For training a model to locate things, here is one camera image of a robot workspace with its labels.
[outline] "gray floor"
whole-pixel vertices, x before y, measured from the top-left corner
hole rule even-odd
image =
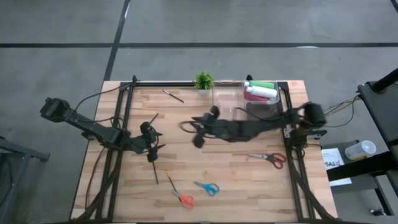
[[[123,0],[0,1],[1,43],[113,42]],[[396,42],[398,13],[389,0],[209,1],[132,0],[121,42]],[[39,151],[20,190],[15,223],[68,219],[87,142],[80,131],[39,116],[48,96],[75,106],[101,89],[111,49],[0,49],[0,135]],[[209,70],[216,79],[305,80],[310,100],[324,107],[355,95],[356,87],[397,67],[398,48],[336,49],[119,49],[111,80],[191,80]],[[93,117],[97,98],[80,112]],[[330,125],[349,119],[344,110]],[[354,120],[330,128],[323,144],[368,139],[387,150],[362,102]],[[381,177],[394,211],[398,199]],[[339,217],[397,223],[372,217],[374,192],[334,195]]]

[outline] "green tube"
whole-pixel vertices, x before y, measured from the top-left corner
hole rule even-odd
[[[254,81],[251,80],[249,81],[249,86],[259,86],[259,87],[264,87],[264,88],[271,88],[271,89],[275,89],[275,85],[274,83],[271,82],[262,82],[262,81]]]

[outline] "pen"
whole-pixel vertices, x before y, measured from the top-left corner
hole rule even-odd
[[[173,94],[171,94],[171,93],[167,92],[166,90],[163,90],[163,92],[164,92],[164,93],[166,93],[166,94],[168,94],[168,95],[170,95],[170,96],[172,96],[172,97],[174,97],[175,99],[177,99],[177,100],[181,101],[182,103],[184,103],[184,101],[182,101],[180,98],[178,98],[178,97],[174,96]]]

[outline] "white tube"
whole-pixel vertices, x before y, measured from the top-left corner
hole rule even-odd
[[[275,98],[277,96],[276,90],[259,87],[259,86],[252,86],[247,87],[246,91],[255,96],[262,96],[266,98]]]
[[[376,146],[373,144],[373,142],[368,140],[361,141],[360,143],[350,146],[344,151],[348,159],[351,160],[363,158],[365,156],[374,154],[375,152]]]

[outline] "butcher block tabletop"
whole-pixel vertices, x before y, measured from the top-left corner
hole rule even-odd
[[[285,82],[289,84],[293,107],[308,101],[303,81]],[[120,82],[104,82],[102,91],[119,85]],[[162,90],[167,90],[185,103]],[[101,95],[95,119],[114,116],[117,97],[117,90]],[[284,96],[281,98],[286,109]],[[273,152],[286,155],[281,129],[263,132],[249,142],[228,143],[220,139],[206,139],[203,148],[198,149],[192,144],[194,134],[186,133],[179,128],[179,122],[189,121],[192,116],[202,116],[203,113],[209,112],[213,104],[220,107],[220,118],[246,117],[242,111],[236,112],[233,109],[237,106],[244,107],[237,87],[218,86],[209,95],[199,95],[194,87],[134,87],[128,121],[131,136],[141,135],[141,123],[150,121],[158,113],[152,125],[157,132],[163,134],[159,138],[159,145],[166,146],[159,149],[159,158],[155,161],[158,185],[146,153],[137,155],[131,151],[124,152],[114,222],[297,221],[287,163],[279,170],[268,161],[246,155]],[[101,124],[111,126],[109,121]],[[90,141],[71,218],[76,218],[84,212],[87,185],[102,149],[97,141]],[[93,177],[89,202],[100,189],[106,150],[102,153]],[[337,217],[320,148],[314,145],[306,148],[304,161],[311,191],[326,210]],[[193,196],[193,209],[183,208],[178,198],[171,193],[172,186],[165,170],[169,172],[179,193]],[[216,183],[220,191],[214,197],[210,197],[203,188],[195,185],[194,181]],[[105,198],[105,215],[109,195],[110,190]],[[305,217],[308,217],[301,190],[300,198]]]

